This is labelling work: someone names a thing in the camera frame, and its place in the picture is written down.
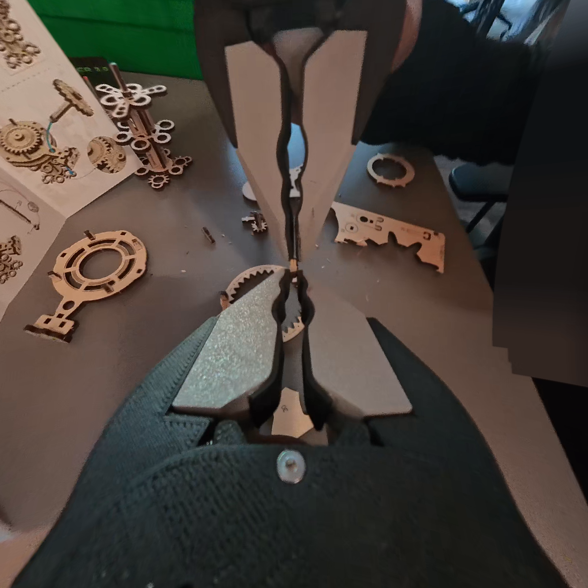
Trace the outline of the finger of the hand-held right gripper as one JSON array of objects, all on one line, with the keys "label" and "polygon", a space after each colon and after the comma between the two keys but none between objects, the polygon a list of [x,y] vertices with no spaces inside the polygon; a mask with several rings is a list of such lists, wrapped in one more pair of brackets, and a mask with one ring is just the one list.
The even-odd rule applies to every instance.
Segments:
[{"label": "finger of the hand-held right gripper", "polygon": [[288,141],[290,86],[280,59],[254,42],[225,48],[236,152],[269,235],[285,261],[293,248]]},{"label": "finger of the hand-held right gripper", "polygon": [[305,62],[302,128],[306,160],[300,177],[299,261],[306,261],[315,251],[356,150],[352,138],[366,37],[365,31],[335,31]]}]

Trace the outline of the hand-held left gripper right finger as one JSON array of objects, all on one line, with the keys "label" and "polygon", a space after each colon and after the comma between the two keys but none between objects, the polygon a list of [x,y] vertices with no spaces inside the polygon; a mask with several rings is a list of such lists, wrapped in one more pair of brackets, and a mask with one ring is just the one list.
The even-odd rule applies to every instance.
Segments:
[{"label": "hand-held left gripper right finger", "polygon": [[301,270],[296,294],[303,330],[294,338],[294,390],[313,429],[412,413],[367,317]]}]

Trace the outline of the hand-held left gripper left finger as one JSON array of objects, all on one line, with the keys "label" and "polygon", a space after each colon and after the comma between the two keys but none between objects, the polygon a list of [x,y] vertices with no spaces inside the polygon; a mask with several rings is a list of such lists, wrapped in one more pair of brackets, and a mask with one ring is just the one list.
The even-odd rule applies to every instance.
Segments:
[{"label": "hand-held left gripper left finger", "polygon": [[257,428],[273,415],[281,398],[290,283],[290,271],[278,270],[217,317],[172,402],[174,412]]}]

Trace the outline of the wooden model with loop arms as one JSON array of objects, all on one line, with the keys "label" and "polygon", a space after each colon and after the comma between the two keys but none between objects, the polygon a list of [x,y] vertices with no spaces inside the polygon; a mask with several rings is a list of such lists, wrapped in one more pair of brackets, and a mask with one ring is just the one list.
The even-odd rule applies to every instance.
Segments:
[{"label": "wooden model with loop arms", "polygon": [[189,156],[174,156],[168,148],[175,123],[170,119],[155,121],[151,115],[153,99],[165,96],[167,87],[127,83],[116,63],[107,65],[115,84],[96,85],[95,91],[117,127],[114,140],[130,147],[137,155],[140,166],[136,176],[145,178],[152,189],[162,190],[173,177],[183,175],[193,161]]}]

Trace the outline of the person's right forearm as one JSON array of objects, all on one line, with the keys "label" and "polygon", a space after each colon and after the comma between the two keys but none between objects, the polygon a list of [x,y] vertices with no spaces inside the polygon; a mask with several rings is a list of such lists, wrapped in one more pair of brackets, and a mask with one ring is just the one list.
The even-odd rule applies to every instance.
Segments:
[{"label": "person's right forearm", "polygon": [[547,60],[543,43],[483,38],[454,5],[423,1],[415,48],[388,76],[361,141],[513,166]]}]

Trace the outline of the person's right hand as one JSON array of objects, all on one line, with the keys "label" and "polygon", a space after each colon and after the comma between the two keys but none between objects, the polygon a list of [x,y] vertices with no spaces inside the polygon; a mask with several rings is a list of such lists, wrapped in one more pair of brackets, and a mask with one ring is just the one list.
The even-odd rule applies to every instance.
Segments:
[{"label": "person's right hand", "polygon": [[423,1],[406,1],[399,44],[394,54],[391,73],[397,71],[415,48],[422,20]]}]

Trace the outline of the square wooden offcut gear cutout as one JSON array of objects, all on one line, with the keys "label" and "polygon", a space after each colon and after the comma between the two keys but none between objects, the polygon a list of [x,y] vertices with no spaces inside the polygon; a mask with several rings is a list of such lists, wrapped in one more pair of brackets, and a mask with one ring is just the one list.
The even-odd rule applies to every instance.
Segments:
[{"label": "square wooden offcut gear cutout", "polygon": [[311,418],[303,412],[300,394],[288,387],[283,388],[273,415],[271,435],[299,439],[312,429]]}]

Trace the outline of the green plastic bin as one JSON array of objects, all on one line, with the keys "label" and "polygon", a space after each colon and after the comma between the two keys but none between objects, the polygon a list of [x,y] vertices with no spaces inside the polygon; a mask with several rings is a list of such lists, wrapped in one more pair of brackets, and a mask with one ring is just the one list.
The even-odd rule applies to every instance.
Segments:
[{"label": "green plastic bin", "polygon": [[193,1],[29,1],[68,57],[127,72],[202,80]]}]

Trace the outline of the long wooden offcut sheet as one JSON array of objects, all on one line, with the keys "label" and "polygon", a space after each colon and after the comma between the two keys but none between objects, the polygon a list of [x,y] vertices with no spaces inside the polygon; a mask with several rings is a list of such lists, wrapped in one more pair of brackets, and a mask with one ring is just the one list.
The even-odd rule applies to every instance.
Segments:
[{"label": "long wooden offcut sheet", "polygon": [[384,245],[392,235],[399,246],[418,245],[416,256],[419,261],[434,266],[438,273],[444,273],[446,239],[443,233],[337,201],[332,203],[330,209],[337,220],[336,243],[350,242],[365,247],[371,241]]}]

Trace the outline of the black printed box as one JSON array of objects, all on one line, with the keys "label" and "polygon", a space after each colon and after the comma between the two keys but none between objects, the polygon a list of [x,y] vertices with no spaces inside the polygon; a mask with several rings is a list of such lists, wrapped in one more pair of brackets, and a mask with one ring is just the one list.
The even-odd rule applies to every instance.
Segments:
[{"label": "black printed box", "polygon": [[87,77],[94,88],[102,84],[118,87],[116,79],[109,68],[109,62],[105,58],[98,56],[70,56],[68,59],[76,68],[79,75],[81,77]]}]

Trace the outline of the black office chair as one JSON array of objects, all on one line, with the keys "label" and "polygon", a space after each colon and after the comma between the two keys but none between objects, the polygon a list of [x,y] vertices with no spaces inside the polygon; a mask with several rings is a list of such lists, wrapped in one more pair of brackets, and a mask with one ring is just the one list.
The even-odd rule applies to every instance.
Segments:
[{"label": "black office chair", "polygon": [[[484,241],[499,238],[496,233],[502,228],[513,170],[513,166],[500,164],[462,164],[449,173],[449,187],[458,202],[477,206],[473,218],[463,222],[465,231],[474,245],[481,246]],[[497,205],[503,206],[502,213],[488,236],[483,236],[482,222]]]}]

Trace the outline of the folded instruction leaflet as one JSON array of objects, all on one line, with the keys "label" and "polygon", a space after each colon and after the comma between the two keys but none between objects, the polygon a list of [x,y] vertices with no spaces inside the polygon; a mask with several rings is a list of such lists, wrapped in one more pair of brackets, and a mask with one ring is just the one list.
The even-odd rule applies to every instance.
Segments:
[{"label": "folded instruction leaflet", "polygon": [[135,173],[29,2],[1,1],[1,316],[67,218]]}]

